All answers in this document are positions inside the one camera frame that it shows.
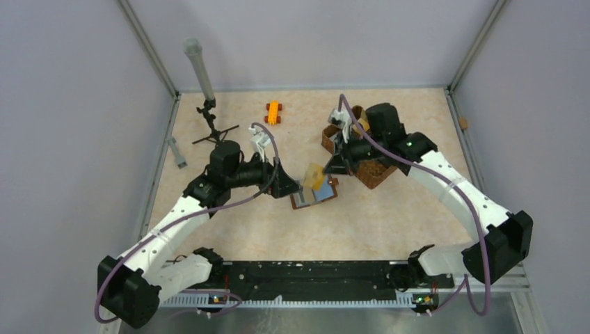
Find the brown leather card holder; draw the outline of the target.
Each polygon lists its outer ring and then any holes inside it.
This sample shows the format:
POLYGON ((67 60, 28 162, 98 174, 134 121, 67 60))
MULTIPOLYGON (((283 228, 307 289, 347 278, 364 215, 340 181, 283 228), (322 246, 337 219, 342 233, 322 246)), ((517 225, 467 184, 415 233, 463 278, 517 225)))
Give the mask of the brown leather card holder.
POLYGON ((324 182, 319 190, 302 186, 299 192, 293 193, 289 196, 292 209, 303 209, 335 199, 338 197, 338 185, 339 180, 335 177, 332 177, 331 175, 328 175, 324 179, 324 182))

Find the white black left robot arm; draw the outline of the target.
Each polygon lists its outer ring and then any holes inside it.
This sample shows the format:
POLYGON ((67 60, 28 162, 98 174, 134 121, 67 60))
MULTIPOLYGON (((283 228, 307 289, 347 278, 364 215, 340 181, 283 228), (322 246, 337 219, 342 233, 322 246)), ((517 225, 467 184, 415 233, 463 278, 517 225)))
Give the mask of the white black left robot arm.
POLYGON ((300 190, 278 157, 269 162, 256 152, 250 161, 235 141, 223 141, 209 155, 202 174, 192 180, 173 208, 135 246, 119 257, 106 256, 97 269, 95 318, 101 324, 120 320, 140 328, 151 320, 160 305, 182 290, 202 283, 215 287, 223 279, 219 257, 197 250, 186 259, 166 266, 168 258, 184 240, 216 212, 245 204, 230 204, 235 188, 256 186, 258 196, 284 198, 300 190))

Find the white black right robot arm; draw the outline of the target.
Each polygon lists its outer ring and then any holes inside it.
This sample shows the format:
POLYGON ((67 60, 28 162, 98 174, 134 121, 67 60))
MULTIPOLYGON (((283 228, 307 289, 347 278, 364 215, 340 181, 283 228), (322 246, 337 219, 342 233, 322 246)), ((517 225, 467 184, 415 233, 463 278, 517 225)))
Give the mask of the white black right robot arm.
POLYGON ((461 223, 472 242, 453 246, 425 246, 411 255, 409 280, 426 287, 442 274, 467 274, 481 283, 493 284, 529 252, 533 220, 524 211, 512 213, 493 202, 466 180, 437 145, 421 132, 408 133, 397 109, 389 103, 366 110, 369 132, 353 130, 345 106, 335 107, 328 123, 337 128, 334 152, 324 167, 327 174, 354 174, 363 161, 396 166, 409 178, 437 196, 461 223))

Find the woven wicker divided basket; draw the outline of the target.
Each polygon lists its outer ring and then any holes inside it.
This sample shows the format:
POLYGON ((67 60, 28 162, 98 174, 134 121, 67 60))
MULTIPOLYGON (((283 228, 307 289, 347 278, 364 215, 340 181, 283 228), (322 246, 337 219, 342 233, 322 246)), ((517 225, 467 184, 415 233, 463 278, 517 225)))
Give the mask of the woven wicker divided basket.
MULTIPOLYGON (((328 126, 322 131, 321 146, 331 154, 335 151, 335 137, 344 125, 345 111, 345 109, 339 110, 338 107, 335 107, 328 114, 328 126)), ((381 161, 373 159, 361 161, 353 175, 368 189, 375 189, 397 170, 396 166, 386 166, 381 161)))

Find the orange toy car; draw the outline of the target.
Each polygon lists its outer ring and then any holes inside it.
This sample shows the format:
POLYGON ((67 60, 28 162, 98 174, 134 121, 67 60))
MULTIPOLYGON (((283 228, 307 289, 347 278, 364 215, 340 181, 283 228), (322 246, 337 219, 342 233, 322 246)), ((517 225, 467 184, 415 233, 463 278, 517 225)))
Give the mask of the orange toy car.
POLYGON ((269 125, 277 125, 282 122, 279 113, 282 111, 282 104, 276 100, 270 101, 266 104, 267 114, 264 117, 264 122, 269 125))

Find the small wooden block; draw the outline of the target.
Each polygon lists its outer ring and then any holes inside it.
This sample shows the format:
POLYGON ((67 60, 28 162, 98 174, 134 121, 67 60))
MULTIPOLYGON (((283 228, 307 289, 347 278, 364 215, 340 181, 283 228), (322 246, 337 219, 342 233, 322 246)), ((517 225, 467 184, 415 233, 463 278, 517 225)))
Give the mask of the small wooden block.
POLYGON ((468 121, 464 117, 458 117, 458 124, 461 131, 465 131, 468 127, 468 121))

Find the black tripod with grey tube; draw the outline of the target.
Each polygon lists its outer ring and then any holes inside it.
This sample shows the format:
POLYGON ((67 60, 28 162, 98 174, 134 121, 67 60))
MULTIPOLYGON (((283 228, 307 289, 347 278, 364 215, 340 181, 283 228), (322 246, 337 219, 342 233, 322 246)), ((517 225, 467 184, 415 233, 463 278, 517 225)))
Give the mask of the black tripod with grey tube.
POLYGON ((202 46, 198 42, 197 38, 191 37, 187 38, 183 42, 183 48, 186 57, 191 62, 193 71, 195 72, 196 78, 201 87, 202 94, 205 98, 203 107, 196 108, 197 112, 203 116, 210 129, 210 134, 208 136, 198 139, 197 141, 192 142, 192 144, 194 145, 203 141, 209 141, 218 145, 225 139, 228 132, 232 131, 233 129, 237 129, 239 126, 235 125, 225 130, 218 130, 215 128, 214 120, 216 119, 216 116, 211 114, 211 110, 216 107, 216 97, 207 69, 205 67, 205 62, 202 55, 202 46))

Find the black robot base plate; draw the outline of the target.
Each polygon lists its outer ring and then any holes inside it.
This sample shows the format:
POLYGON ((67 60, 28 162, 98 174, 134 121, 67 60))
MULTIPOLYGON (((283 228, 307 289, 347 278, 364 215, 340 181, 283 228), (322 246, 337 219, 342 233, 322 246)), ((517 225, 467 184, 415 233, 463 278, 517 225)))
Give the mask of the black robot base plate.
POLYGON ((226 290, 243 301, 392 301, 403 292, 453 288, 406 261, 233 261, 214 266, 194 289, 226 290))

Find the grey metal bracket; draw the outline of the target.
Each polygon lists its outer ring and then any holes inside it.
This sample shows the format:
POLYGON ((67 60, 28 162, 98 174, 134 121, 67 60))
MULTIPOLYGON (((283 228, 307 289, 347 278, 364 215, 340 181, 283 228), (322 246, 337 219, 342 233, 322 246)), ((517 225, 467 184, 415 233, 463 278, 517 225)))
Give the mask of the grey metal bracket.
POLYGON ((175 164, 179 169, 187 167, 187 162, 184 156, 180 153, 179 148, 177 146, 177 141, 173 136, 170 136, 166 140, 168 147, 170 148, 173 156, 175 158, 175 164))

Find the aluminium frame rail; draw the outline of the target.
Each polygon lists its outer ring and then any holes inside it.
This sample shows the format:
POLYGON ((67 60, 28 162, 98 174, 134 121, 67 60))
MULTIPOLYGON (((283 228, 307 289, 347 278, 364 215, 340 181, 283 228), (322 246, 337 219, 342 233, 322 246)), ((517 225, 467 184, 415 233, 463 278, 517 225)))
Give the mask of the aluminium frame rail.
POLYGON ((457 119, 461 112, 454 92, 445 88, 444 94, 468 175, 459 176, 456 171, 451 184, 445 185, 440 193, 440 200, 460 221, 472 242, 440 251, 441 271, 467 275, 481 282, 484 291, 489 292, 493 283, 519 267, 528 256, 533 222, 526 212, 512 213, 484 194, 485 186, 470 139, 459 128, 457 119))

